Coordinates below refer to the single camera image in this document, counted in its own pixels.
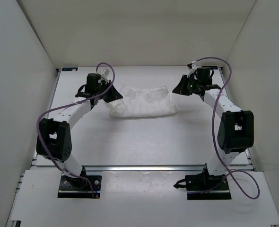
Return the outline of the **white pleated skirt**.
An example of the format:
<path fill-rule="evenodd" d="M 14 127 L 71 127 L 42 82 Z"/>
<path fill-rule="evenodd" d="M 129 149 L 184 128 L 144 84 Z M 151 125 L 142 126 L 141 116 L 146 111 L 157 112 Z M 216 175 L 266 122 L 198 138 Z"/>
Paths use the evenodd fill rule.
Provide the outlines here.
<path fill-rule="evenodd" d="M 177 113 L 177 103 L 167 86 L 135 88 L 123 85 L 122 99 L 106 104 L 111 116 L 119 118 L 162 117 Z"/>

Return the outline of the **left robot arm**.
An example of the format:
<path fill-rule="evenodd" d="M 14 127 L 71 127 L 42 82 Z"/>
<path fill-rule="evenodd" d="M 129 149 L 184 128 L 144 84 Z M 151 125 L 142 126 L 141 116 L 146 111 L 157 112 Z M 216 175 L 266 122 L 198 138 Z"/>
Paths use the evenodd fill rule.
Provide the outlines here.
<path fill-rule="evenodd" d="M 76 161 L 72 153 L 71 129 L 99 102 L 111 103 L 123 99 L 113 86 L 106 70 L 87 75 L 74 100 L 63 107 L 54 108 L 61 112 L 53 118 L 42 118 L 38 122 L 37 154 L 52 161 L 76 188 L 87 184 L 85 168 Z"/>

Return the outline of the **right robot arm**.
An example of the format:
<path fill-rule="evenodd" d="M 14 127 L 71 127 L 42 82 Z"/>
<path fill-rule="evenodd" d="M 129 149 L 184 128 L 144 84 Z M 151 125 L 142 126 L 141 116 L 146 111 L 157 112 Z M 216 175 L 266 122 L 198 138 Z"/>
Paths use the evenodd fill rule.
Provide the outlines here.
<path fill-rule="evenodd" d="M 212 189 L 217 184 L 217 177 L 226 173 L 232 161 L 254 142 L 254 115 L 236 106 L 222 88 L 212 82 L 214 70 L 209 67 L 190 65 L 190 72 L 183 75 L 173 93 L 190 96 L 198 95 L 212 110 L 212 118 L 220 118 L 217 133 L 212 133 L 215 143 L 215 156 L 206 164 L 205 174 L 200 177 L 200 184 L 205 189 Z"/>

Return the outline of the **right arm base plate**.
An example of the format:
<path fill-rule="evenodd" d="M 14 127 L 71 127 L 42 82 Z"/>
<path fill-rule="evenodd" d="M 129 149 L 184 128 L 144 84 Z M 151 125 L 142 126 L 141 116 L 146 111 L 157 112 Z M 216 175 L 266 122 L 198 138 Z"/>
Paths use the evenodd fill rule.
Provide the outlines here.
<path fill-rule="evenodd" d="M 232 199 L 227 180 L 222 176 L 215 178 L 203 173 L 197 175 L 186 175 L 184 179 L 177 181 L 173 187 L 185 188 L 187 200 L 230 200 Z"/>

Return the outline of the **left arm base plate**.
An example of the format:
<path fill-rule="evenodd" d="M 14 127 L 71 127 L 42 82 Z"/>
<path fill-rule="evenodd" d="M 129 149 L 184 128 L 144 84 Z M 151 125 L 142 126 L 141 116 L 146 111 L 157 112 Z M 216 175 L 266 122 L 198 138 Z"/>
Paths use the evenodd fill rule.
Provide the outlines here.
<path fill-rule="evenodd" d="M 83 198 L 99 199 L 101 194 L 101 175 L 87 175 L 86 178 L 92 183 L 92 188 L 86 180 L 71 178 L 62 175 L 60 179 L 58 198 Z"/>

